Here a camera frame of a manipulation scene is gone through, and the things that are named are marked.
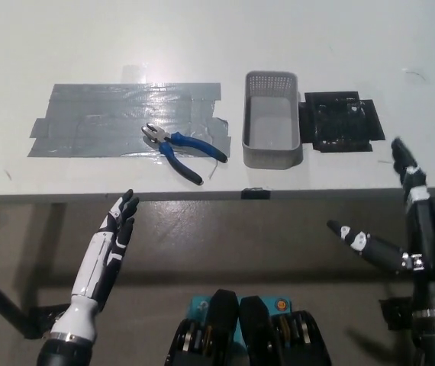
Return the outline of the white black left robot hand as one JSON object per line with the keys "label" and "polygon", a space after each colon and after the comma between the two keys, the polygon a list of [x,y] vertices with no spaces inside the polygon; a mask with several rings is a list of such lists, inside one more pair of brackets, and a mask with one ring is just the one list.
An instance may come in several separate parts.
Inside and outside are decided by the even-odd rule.
{"label": "white black left robot hand", "polygon": [[70,305],[50,338],[93,344],[95,318],[104,309],[131,240],[139,198],[130,189],[117,199],[92,236],[71,291]]}

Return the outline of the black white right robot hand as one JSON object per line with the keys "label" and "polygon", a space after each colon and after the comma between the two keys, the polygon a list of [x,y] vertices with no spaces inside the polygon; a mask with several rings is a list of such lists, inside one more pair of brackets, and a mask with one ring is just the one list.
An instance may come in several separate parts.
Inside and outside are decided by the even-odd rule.
{"label": "black white right robot hand", "polygon": [[401,138],[391,143],[394,170],[403,189],[408,247],[402,249],[377,236],[336,220],[327,227],[368,263],[394,273],[410,273],[414,318],[435,318],[435,203],[427,176]]}

